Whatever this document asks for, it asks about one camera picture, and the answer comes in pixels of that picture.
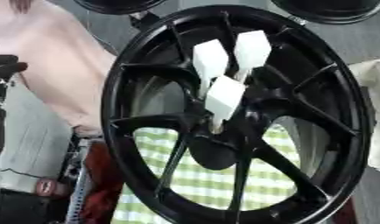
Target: black wheel rim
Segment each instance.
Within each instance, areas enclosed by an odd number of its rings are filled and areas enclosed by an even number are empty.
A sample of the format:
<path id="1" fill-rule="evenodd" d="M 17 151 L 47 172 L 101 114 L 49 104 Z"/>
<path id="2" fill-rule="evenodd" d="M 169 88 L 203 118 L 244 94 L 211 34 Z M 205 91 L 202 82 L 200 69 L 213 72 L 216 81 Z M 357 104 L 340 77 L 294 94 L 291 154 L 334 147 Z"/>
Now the black wheel rim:
<path id="1" fill-rule="evenodd" d="M 208 113 L 203 111 L 201 102 L 195 97 L 199 80 L 190 66 L 189 56 L 194 43 L 186 43 L 189 39 L 184 36 L 195 26 L 207 26 L 208 29 L 213 26 L 220 31 L 219 39 L 230 52 L 228 76 L 232 76 L 237 69 L 232 56 L 236 34 L 247 30 L 265 30 L 273 51 L 294 47 L 298 53 L 306 55 L 314 68 L 298 80 L 286 77 L 284 72 L 275 73 L 275 80 L 278 81 L 269 81 L 266 91 L 259 92 L 251 87 L 246 91 L 242 109 L 232 119 L 232 127 L 243 133 L 247 140 L 241 144 L 235 190 L 228 210 L 195 204 L 169 188 L 169 179 L 186 150 L 186 141 L 194 127 L 208 119 Z M 171 43 L 177 52 L 170 59 L 162 57 L 159 52 L 167 48 L 167 43 Z M 270 59 L 266 67 L 275 69 L 269 65 L 272 61 Z M 130 118 L 135 92 L 133 84 L 151 73 L 181 86 L 186 97 L 184 113 Z M 339 99 L 335 105 L 337 117 L 314 106 L 312 97 L 307 98 L 308 95 L 304 94 L 305 89 L 319 83 L 330 85 L 330 91 Z M 248 111 L 258 113 L 261 118 L 252 120 L 254 117 L 244 115 Z M 333 154 L 334 162 L 321 164 L 320 169 L 309 178 L 264 142 L 260 138 L 262 133 L 275 119 L 284 115 L 300 117 L 326 130 L 333 138 L 327 153 Z M 335 212 L 352 193 L 362 176 L 369 150 L 367 109 L 355 79 L 341 59 L 325 42 L 300 25 L 270 12 L 245 6 L 219 5 L 183 10 L 163 18 L 135 37 L 117 59 L 106 81 L 102 98 L 102 126 L 126 184 L 150 209 L 180 224 L 317 223 Z M 179 141 L 162 179 L 156 178 L 146 166 L 130 135 L 141 127 L 168 128 L 179 132 Z M 295 182 L 298 192 L 274 206 L 240 211 L 243 183 L 252 158 L 261 158 L 278 168 Z M 325 154 L 325 160 L 331 158 Z"/>
<path id="2" fill-rule="evenodd" d="M 166 0 L 74 0 L 80 6 L 95 12 L 111 15 L 146 11 Z"/>
<path id="3" fill-rule="evenodd" d="M 376 15 L 380 11 L 380 0 L 368 1 L 369 5 L 367 7 L 361 8 L 361 5 L 358 5 L 357 9 L 352 10 L 330 10 L 327 8 L 317 9 L 314 7 L 314 4 L 303 4 L 300 0 L 272 0 L 272 2 L 294 16 L 316 23 L 331 25 L 358 23 Z"/>

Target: hand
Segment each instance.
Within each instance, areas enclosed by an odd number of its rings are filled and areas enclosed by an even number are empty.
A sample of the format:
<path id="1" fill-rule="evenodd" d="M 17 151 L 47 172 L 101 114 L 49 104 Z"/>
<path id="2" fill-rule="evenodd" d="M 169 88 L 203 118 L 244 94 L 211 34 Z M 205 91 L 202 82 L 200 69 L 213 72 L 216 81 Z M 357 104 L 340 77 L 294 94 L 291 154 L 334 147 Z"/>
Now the hand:
<path id="1" fill-rule="evenodd" d="M 0 55 L 0 104 L 6 96 L 9 79 L 13 74 L 23 72 L 26 68 L 26 63 L 18 62 L 17 56 Z"/>
<path id="2" fill-rule="evenodd" d="M 16 12 L 26 13 L 31 8 L 33 0 L 9 0 Z"/>

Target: checkered tablecloth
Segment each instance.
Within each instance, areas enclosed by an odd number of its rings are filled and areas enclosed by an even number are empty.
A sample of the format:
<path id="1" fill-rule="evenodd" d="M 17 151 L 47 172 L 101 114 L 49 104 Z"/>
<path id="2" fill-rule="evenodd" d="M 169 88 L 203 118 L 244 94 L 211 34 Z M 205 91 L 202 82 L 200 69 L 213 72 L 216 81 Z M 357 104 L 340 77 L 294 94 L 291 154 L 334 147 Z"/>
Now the checkered tablecloth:
<path id="1" fill-rule="evenodd" d="M 175 144 L 177 133 L 170 129 L 142 128 L 134 137 L 145 162 L 157 176 L 160 176 Z M 299 166 L 299 153 L 281 125 L 274 124 L 270 127 L 264 135 L 264 140 Z M 207 170 L 198 165 L 187 151 L 173 174 L 171 188 L 203 206 L 227 209 L 232 198 L 234 182 L 234 165 L 222 171 Z M 268 207 L 287 199 L 295 191 L 294 183 L 282 172 L 261 160 L 253 159 L 243 195 L 242 210 Z M 145 206 L 129 187 L 124 185 L 111 223 L 169 222 Z"/>

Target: gray floor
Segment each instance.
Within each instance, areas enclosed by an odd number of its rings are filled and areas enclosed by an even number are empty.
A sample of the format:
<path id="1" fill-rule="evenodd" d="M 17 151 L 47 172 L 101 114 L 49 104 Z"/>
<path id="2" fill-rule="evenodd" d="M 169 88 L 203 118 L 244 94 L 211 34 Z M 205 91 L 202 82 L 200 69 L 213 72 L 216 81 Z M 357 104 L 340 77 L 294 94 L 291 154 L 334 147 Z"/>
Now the gray floor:
<path id="1" fill-rule="evenodd" d="M 137 34 L 137 30 L 130 27 L 126 16 L 106 16 L 92 12 L 88 15 L 72 0 L 53 1 L 73 12 L 83 24 L 87 25 L 89 20 L 90 31 L 110 42 L 119 52 Z M 218 3 L 246 4 L 264 9 L 268 6 L 267 0 L 168 0 L 153 11 L 164 16 L 180 9 Z M 359 24 L 333 26 L 310 23 L 307 27 L 324 38 L 349 64 L 380 58 L 380 13 Z M 380 224 L 379 171 L 366 170 L 354 198 L 360 223 Z"/>

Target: white foam block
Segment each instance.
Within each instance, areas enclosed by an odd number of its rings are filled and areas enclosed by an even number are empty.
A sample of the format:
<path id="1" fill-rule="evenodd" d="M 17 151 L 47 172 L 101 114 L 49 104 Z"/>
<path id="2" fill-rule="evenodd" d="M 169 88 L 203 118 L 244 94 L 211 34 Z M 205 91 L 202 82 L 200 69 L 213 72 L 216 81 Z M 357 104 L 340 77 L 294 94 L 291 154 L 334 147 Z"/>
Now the white foam block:
<path id="1" fill-rule="evenodd" d="M 244 82 L 250 70 L 262 67 L 271 54 L 271 44 L 264 31 L 248 31 L 240 33 L 234 50 L 239 65 L 236 79 Z"/>
<path id="2" fill-rule="evenodd" d="M 225 75 L 217 78 L 207 93 L 205 108 L 214 114 L 214 125 L 229 120 L 239 105 L 246 87 Z"/>
<path id="3" fill-rule="evenodd" d="M 194 47 L 193 65 L 201 78 L 200 97 L 208 91 L 211 79 L 224 75 L 228 63 L 229 56 L 218 39 Z"/>

